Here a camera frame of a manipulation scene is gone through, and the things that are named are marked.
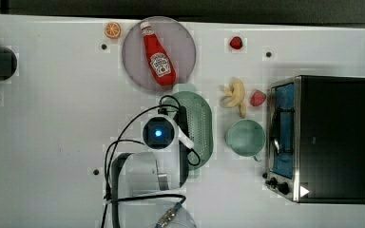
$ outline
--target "red object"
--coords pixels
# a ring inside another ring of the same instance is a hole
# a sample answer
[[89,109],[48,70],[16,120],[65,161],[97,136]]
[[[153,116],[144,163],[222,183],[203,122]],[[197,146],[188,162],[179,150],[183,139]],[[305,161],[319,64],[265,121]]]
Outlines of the red object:
[[266,95],[265,93],[257,90],[253,96],[251,96],[251,99],[250,99],[250,104],[252,106],[260,106],[262,105],[262,103],[265,101],[266,99]]
[[153,77],[161,86],[173,85],[176,81],[176,71],[148,21],[142,21],[141,31],[146,48],[146,59]]
[[241,49],[242,48],[242,40],[239,36],[233,37],[230,41],[230,47],[233,49]]

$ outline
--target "green tray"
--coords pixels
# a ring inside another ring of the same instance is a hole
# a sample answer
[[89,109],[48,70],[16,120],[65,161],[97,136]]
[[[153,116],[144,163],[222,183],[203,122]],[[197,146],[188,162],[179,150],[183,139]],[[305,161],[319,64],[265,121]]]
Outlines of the green tray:
[[[213,152],[212,111],[207,101],[195,90],[193,85],[179,84],[174,86],[175,93],[172,95],[186,108],[189,138],[194,142],[194,149],[201,158],[201,163],[197,166],[190,165],[190,170],[204,166]],[[172,99],[166,99],[164,103],[177,105]],[[193,153],[188,159],[193,163],[198,162]]]

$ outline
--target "teal mug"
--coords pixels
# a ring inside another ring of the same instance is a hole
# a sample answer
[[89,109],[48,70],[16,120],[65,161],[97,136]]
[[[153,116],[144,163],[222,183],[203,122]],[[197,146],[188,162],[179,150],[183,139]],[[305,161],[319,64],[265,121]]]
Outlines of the teal mug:
[[228,129],[225,140],[232,150],[244,157],[253,157],[260,162],[260,150],[265,145],[265,131],[259,123],[251,120],[241,120]]

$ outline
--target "red berry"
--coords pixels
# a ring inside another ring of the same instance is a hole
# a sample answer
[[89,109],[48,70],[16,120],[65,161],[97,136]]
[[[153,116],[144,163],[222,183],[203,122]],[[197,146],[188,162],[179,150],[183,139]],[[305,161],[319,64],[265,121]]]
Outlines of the red berry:
[[233,37],[230,41],[230,47],[233,49],[241,49],[242,48],[242,40],[239,36]]
[[265,101],[266,99],[266,95],[265,93],[257,90],[253,96],[251,96],[251,99],[250,99],[250,104],[252,106],[260,106],[262,105],[262,103]]

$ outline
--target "toaster oven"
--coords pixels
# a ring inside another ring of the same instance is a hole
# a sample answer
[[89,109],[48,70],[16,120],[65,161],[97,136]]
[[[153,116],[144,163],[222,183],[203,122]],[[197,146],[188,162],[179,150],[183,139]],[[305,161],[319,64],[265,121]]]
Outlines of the toaster oven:
[[299,203],[365,204],[365,78],[272,84],[266,145],[270,190]]

